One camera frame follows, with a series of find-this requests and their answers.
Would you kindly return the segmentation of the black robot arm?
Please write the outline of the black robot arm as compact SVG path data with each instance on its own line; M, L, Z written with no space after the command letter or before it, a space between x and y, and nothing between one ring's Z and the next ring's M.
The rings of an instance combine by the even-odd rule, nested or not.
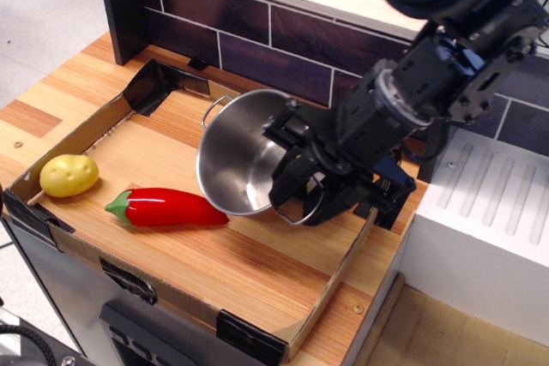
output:
M470 124L548 27L538 0L387 0L425 20L399 62L383 59L328 110L288 99L264 134L285 150L269 199L297 197L305 225L353 210L391 227L416 183L407 157L433 161L450 122Z

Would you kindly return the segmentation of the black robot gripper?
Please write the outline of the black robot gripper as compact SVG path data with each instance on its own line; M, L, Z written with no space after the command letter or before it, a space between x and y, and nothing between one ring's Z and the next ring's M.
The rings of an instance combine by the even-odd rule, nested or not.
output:
M282 207L297 197L304 225L317 226L347 210L392 226L416 183L398 164L395 147L413 131L411 117L389 96L395 62L382 60L330 108L296 99L263 127L287 152L272 173L269 199Z

